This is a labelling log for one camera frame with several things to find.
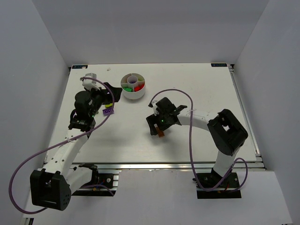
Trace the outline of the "red lego brick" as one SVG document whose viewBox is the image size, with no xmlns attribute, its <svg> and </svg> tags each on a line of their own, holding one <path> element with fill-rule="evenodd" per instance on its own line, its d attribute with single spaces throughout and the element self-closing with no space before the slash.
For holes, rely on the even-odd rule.
<svg viewBox="0 0 300 225">
<path fill-rule="evenodd" d="M 135 87 L 135 88 L 134 88 L 134 92 L 140 91 L 141 89 L 143 89 L 143 87 L 144 87 L 144 85 Z"/>
</svg>

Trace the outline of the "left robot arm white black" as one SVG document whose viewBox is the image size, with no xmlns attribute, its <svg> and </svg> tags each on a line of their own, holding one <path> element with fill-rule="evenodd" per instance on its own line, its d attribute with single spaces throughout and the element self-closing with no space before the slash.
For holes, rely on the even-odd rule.
<svg viewBox="0 0 300 225">
<path fill-rule="evenodd" d="M 105 182 L 94 164 L 83 163 L 70 171 L 75 157 L 96 125 L 94 117 L 100 107 L 120 100 L 122 89 L 107 82 L 104 84 L 104 89 L 93 84 L 75 95 L 75 108 L 70 114 L 66 143 L 58 146 L 57 152 L 42 169 L 34 170 L 30 175 L 33 205 L 63 211 L 71 195 L 81 187 L 99 187 Z"/>
</svg>

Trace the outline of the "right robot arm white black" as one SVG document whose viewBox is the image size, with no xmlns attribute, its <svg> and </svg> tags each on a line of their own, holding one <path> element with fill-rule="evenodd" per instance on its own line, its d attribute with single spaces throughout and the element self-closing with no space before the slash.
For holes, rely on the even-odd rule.
<svg viewBox="0 0 300 225">
<path fill-rule="evenodd" d="M 236 155 L 248 133 L 230 110 L 194 114 L 186 105 L 176 107 L 167 97 L 152 101 L 149 107 L 153 109 L 153 114 L 146 121 L 151 135 L 160 136 L 173 125 L 199 128 L 210 133 L 218 154 L 210 176 L 202 179 L 202 183 L 212 187 L 231 173 Z"/>
</svg>

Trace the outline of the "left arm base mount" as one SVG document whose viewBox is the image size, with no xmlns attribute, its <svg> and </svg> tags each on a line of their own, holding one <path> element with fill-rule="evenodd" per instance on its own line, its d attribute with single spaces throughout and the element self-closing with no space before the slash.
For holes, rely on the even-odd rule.
<svg viewBox="0 0 300 225">
<path fill-rule="evenodd" d="M 72 196 L 114 196 L 119 172 L 84 163 L 70 169 L 66 180 Z"/>
</svg>

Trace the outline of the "orange lego plate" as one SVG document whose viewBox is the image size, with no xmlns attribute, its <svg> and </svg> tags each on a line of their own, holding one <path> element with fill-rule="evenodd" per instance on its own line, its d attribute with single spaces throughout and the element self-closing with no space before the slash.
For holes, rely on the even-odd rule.
<svg viewBox="0 0 300 225">
<path fill-rule="evenodd" d="M 155 126 L 155 128 L 156 128 L 157 135 L 158 135 L 159 138 L 165 136 L 164 132 L 158 126 Z"/>
</svg>

